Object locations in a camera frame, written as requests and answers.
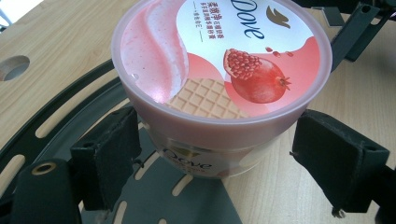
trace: hole in table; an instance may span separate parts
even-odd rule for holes
[[[10,81],[22,75],[29,67],[30,60],[23,55],[14,56],[0,62],[0,81]]]

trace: dove logo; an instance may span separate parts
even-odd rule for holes
[[[271,8],[268,7],[266,14],[267,14],[268,20],[270,20],[271,22],[290,29],[290,25],[288,25],[289,19],[286,16],[282,15],[275,8],[274,8],[274,12],[273,12],[271,10]]]
[[[236,16],[241,20],[241,24],[244,25],[245,36],[249,38],[255,36],[259,39],[264,39],[264,34],[257,24],[256,17],[252,14],[257,9],[257,3],[253,0],[231,0],[231,3],[239,11]]]

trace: pink ice cream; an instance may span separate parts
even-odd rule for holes
[[[187,51],[175,19],[184,2],[149,3],[133,17],[122,36],[121,58],[130,81],[158,103],[170,100],[187,78]]]

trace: pink label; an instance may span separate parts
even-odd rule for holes
[[[317,40],[275,1],[153,1],[127,28],[124,66],[158,103],[178,97],[188,79],[214,79],[254,117],[294,102],[318,74]]]

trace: dove ice cream container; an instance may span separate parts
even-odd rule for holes
[[[260,162],[332,65],[328,37],[288,0],[148,0],[115,29],[112,59],[162,157],[222,178]]]

